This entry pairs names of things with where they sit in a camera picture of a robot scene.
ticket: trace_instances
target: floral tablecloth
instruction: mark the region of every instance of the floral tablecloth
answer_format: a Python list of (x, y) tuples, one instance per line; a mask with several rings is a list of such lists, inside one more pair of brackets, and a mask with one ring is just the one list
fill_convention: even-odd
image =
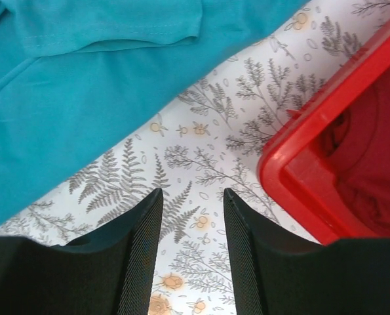
[(389, 17), (390, 0), (311, 1), (6, 222), (0, 234), (65, 244), (162, 187), (165, 216), (149, 315), (236, 314), (224, 188), (313, 240), (258, 184), (262, 146), (287, 122), (286, 109), (304, 105)]

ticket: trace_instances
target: red basket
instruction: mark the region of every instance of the red basket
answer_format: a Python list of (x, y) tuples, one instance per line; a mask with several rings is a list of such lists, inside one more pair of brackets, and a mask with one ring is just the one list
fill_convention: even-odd
[(388, 67), (390, 20), (263, 148), (263, 188), (322, 244), (378, 237), (342, 202), (317, 137)]

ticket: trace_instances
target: red bin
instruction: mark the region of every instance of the red bin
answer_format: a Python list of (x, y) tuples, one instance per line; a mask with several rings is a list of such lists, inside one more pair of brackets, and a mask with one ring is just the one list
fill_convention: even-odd
[(264, 190), (322, 244), (378, 235), (348, 210), (318, 136), (390, 67), (390, 20), (263, 148)]

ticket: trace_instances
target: tabletop surface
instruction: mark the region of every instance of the tabletop surface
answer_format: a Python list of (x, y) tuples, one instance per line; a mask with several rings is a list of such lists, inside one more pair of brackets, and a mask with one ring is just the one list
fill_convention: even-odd
[(309, 2), (273, 35), (219, 65), (6, 222), (0, 235), (65, 244), (131, 209), (149, 189), (165, 187), (149, 315), (236, 314), (224, 188), (314, 240), (259, 185), (255, 169), (262, 146), (288, 121), (286, 109), (304, 105), (389, 17), (390, 0)]

